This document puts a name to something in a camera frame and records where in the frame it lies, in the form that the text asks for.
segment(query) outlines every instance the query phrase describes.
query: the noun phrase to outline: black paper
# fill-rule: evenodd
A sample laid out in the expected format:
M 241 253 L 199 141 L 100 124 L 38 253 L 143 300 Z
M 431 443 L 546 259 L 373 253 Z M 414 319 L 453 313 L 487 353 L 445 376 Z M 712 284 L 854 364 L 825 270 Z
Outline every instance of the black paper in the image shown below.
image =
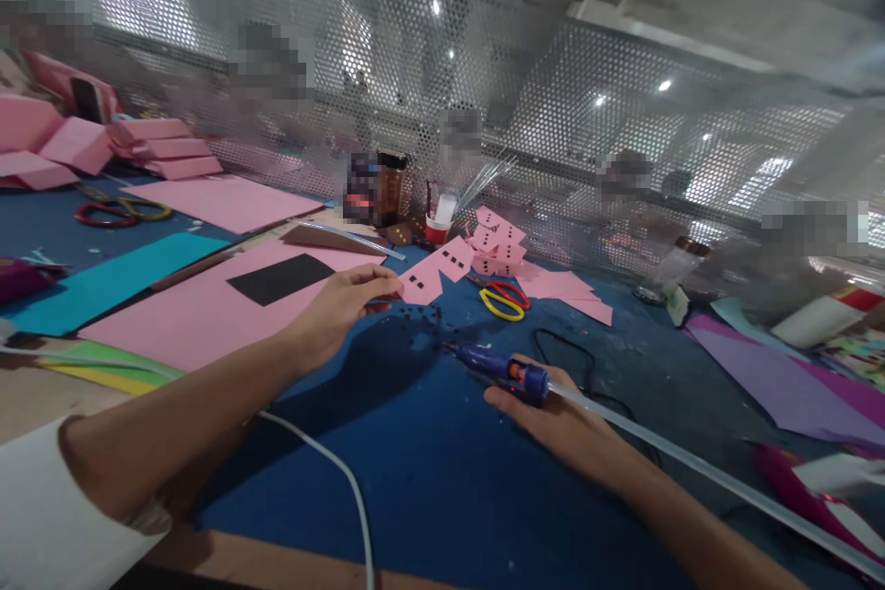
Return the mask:
M 228 279 L 228 283 L 256 304 L 267 306 L 334 274 L 325 263 L 302 254 Z

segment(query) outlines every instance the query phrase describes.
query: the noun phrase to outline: metal mesh screen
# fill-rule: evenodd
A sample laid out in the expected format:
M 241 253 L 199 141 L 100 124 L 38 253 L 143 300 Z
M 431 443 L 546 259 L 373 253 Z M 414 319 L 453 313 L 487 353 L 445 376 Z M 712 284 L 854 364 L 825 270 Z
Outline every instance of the metal mesh screen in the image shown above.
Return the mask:
M 402 212 L 422 215 L 441 112 L 464 105 L 481 111 L 485 154 L 518 155 L 482 200 L 529 232 L 532 255 L 636 277 L 690 234 L 723 256 L 696 286 L 764 308 L 785 293 L 772 291 L 781 273 L 799 278 L 760 265 L 765 203 L 869 200 L 885 246 L 885 123 L 807 81 L 507 0 L 70 0 L 49 21 L 14 9 L 21 46 L 104 78 L 130 110 L 185 118 L 218 138 L 227 168 L 276 187 L 332 197 L 336 155 L 394 148 L 410 156 Z M 277 78 L 292 53 L 313 63 L 307 98 Z M 229 62 L 271 73 L 234 76 Z M 595 164 L 624 150 L 651 163 L 651 188 L 613 204 Z

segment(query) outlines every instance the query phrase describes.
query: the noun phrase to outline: white power cord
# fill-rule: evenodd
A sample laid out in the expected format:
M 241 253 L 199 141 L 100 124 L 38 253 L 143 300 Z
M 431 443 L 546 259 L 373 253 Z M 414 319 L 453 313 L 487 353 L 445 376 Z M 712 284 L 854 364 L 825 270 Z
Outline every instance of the white power cord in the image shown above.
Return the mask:
M 50 357 L 54 359 L 60 360 L 72 360 L 72 361 L 80 361 L 86 362 L 89 364 L 101 364 L 103 366 L 115 366 L 121 367 L 124 369 L 139 369 L 141 371 L 156 373 L 157 375 L 163 376 L 164 378 L 169 378 L 170 380 L 177 380 L 179 376 L 172 375 L 171 373 L 162 370 L 160 367 L 147 366 L 146 364 L 135 364 L 128 362 L 111 362 L 104 360 L 95 360 L 93 358 L 85 358 L 85 357 L 76 357 L 70 355 L 62 355 L 61 353 L 46 353 L 40 352 L 39 350 L 22 350 L 19 348 L 10 348 L 9 346 L 4 346 L 0 344 L 0 353 L 8 353 L 11 355 L 31 355 L 36 357 Z M 311 438 L 307 433 L 299 429 L 297 426 L 292 424 L 289 421 L 286 421 L 283 418 L 279 418 L 276 415 L 271 415 L 267 412 L 258 413 L 258 417 L 262 419 L 267 419 L 269 421 L 275 422 L 279 426 L 283 427 L 287 431 L 291 431 L 307 444 L 309 444 L 313 449 L 317 452 L 325 456 L 329 461 L 338 466 L 338 469 L 344 473 L 345 477 L 348 478 L 348 482 L 350 482 L 350 487 L 353 489 L 353 495 L 357 499 L 357 510 L 360 512 L 360 526 L 362 527 L 362 542 L 366 552 L 366 588 L 368 590 L 374 590 L 375 588 L 375 570 L 372 565 L 372 541 L 369 538 L 369 519 L 366 516 L 366 507 L 362 501 L 362 493 L 360 493 L 360 485 L 357 484 L 357 478 L 354 477 L 353 473 L 348 468 L 347 464 L 344 463 L 341 459 L 335 456 L 332 452 L 323 447 L 316 440 Z

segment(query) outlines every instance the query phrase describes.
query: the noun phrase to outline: blue table surface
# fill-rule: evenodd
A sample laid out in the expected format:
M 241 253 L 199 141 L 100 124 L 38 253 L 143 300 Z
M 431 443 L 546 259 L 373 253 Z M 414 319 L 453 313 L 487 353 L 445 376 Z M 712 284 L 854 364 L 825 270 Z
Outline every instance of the blue table surface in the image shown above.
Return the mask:
M 87 183 L 111 194 L 120 186 L 101 177 Z M 191 225 L 176 213 L 130 229 L 93 229 L 72 218 L 84 202 L 73 190 L 0 190 L 0 254 L 42 247 L 78 271 Z M 199 232 L 237 239 L 208 224 Z M 403 272 L 426 255 L 415 247 L 405 253 L 408 263 L 385 264 Z M 534 301 L 523 322 L 506 323 L 479 302 L 475 286 L 443 276 L 444 293 L 434 306 L 399 305 L 360 322 L 329 364 L 274 405 L 356 474 L 376 566 L 477 588 L 690 587 L 622 502 L 576 477 L 488 407 L 482 386 L 440 351 L 443 341 L 491 343 L 501 352 L 538 357 L 535 328 L 566 336 L 595 356 L 595 390 L 626 402 L 644 426 L 769 494 L 742 439 L 809 458 L 837 450 L 776 429 L 706 351 L 673 329 L 663 310 L 640 304 L 621 285 L 580 274 L 615 308 L 611 328 L 551 300 Z M 547 337 L 542 343 L 551 363 L 580 378 L 580 354 Z M 740 504 L 675 461 L 665 458 L 664 469 L 715 513 Z M 854 505 L 874 527 L 885 527 L 881 500 Z M 264 421 L 214 477 L 197 521 L 363 560 L 356 505 L 343 475 Z M 728 522 L 813 587 L 863 587 L 753 510 L 740 510 Z

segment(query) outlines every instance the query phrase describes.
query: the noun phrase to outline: scissors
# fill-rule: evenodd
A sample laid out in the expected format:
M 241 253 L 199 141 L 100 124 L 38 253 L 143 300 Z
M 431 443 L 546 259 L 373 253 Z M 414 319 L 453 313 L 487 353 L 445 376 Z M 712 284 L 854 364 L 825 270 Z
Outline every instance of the scissors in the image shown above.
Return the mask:
M 129 228 L 130 226 L 135 226 L 139 221 L 161 221 L 172 216 L 172 208 L 160 203 L 152 203 L 136 198 L 112 198 L 104 192 L 85 184 L 75 184 L 74 188 L 95 201 L 95 203 L 86 203 L 74 215 L 77 221 L 86 226 L 92 226 L 93 228 Z M 159 212 L 145 214 L 144 212 L 139 212 L 136 206 L 155 207 Z M 100 221 L 90 216 L 94 212 L 120 217 L 121 220 Z
M 486 308 L 499 318 L 515 323 L 516 321 L 521 321 L 525 318 L 525 312 L 532 308 L 532 303 L 525 296 L 525 293 L 513 284 L 507 283 L 506 281 L 488 281 L 487 279 L 474 277 L 469 274 L 466 275 L 466 277 L 479 286 L 479 297 L 482 299 L 483 304 L 485 304 Z M 490 302 L 490 300 L 495 300 L 510 307 L 515 313 L 505 313 L 500 311 Z

